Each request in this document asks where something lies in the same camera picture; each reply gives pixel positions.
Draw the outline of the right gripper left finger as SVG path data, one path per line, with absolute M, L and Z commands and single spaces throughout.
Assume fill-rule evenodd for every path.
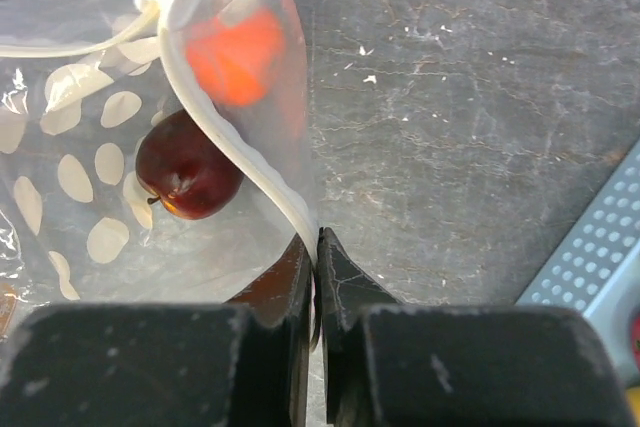
M 1 365 L 5 426 L 301 426 L 312 268 L 294 238 L 223 303 L 40 309 Z

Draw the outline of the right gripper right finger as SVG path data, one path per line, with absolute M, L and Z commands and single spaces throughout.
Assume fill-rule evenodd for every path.
M 333 426 L 631 426 L 587 321 L 549 306 L 403 303 L 323 228 L 317 247 Z

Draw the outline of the dark maroon apple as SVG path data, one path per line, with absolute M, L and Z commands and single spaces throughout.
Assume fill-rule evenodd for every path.
M 244 179 L 184 110 L 160 121 L 142 140 L 135 172 L 149 205 L 159 203 L 187 220 L 219 212 Z

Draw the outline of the clear polka dot zip bag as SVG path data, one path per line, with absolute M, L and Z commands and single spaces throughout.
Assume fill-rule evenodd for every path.
M 318 240 L 294 0 L 3 0 L 1 295 L 223 299 Z

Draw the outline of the bright red fruit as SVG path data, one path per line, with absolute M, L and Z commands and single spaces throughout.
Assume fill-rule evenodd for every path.
M 637 369 L 640 370 L 640 315 L 637 314 L 631 322 L 630 326 L 630 342 L 631 351 Z

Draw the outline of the orange round fruit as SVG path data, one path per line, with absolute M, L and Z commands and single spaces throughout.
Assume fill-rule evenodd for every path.
M 218 104 L 252 105 L 269 92 L 286 49 L 279 19 L 260 9 L 235 25 L 218 17 L 186 34 L 186 59 L 202 90 Z

